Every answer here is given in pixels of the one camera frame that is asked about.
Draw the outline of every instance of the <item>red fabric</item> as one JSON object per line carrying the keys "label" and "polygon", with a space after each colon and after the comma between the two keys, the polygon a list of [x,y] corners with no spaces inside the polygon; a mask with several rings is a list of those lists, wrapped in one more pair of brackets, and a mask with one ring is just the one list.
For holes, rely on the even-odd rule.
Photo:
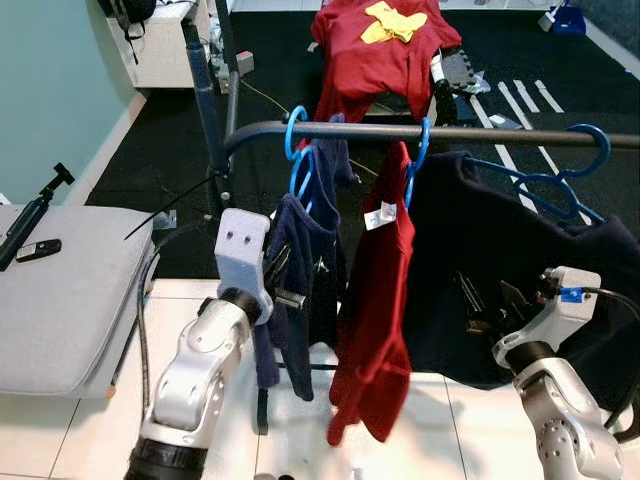
{"label": "red fabric", "polygon": [[314,120],[326,122],[344,113],[360,122],[378,93],[407,97],[416,120],[426,115],[431,98],[431,59],[438,48],[460,45],[462,38],[440,15],[438,0],[387,0],[402,15],[427,14],[409,43],[397,38],[366,44],[360,35],[375,18],[365,8],[378,0],[334,0],[320,10],[311,27],[325,56],[322,96]]}
{"label": "red fabric", "polygon": [[347,298],[338,319],[338,368],[329,399],[338,407],[327,440],[336,446],[346,425],[362,420],[384,442],[409,390],[411,364],[402,338],[406,281],[414,228],[404,207],[404,143],[393,144],[366,212],[395,203],[396,221],[363,233]]}

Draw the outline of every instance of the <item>white baseboard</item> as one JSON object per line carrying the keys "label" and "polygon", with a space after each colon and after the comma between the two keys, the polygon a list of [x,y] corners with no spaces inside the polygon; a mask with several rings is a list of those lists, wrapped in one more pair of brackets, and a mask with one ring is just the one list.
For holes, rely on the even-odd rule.
{"label": "white baseboard", "polygon": [[98,180],[100,180],[102,173],[105,168],[107,168],[107,165],[109,165],[109,161],[111,161],[111,157],[116,153],[120,143],[138,117],[146,101],[147,96],[144,93],[136,92],[129,102],[127,109],[122,112],[113,129],[109,132],[109,135],[107,135],[107,138],[89,165],[87,165],[87,168],[84,169],[84,172],[79,178],[76,178],[71,191],[64,201],[65,205],[85,204],[87,198],[89,198],[89,194],[98,183]]}
{"label": "white baseboard", "polygon": [[598,45],[607,55],[622,65],[634,77],[640,80],[640,60],[606,33],[596,27],[593,22],[584,19],[587,25],[587,37]]}

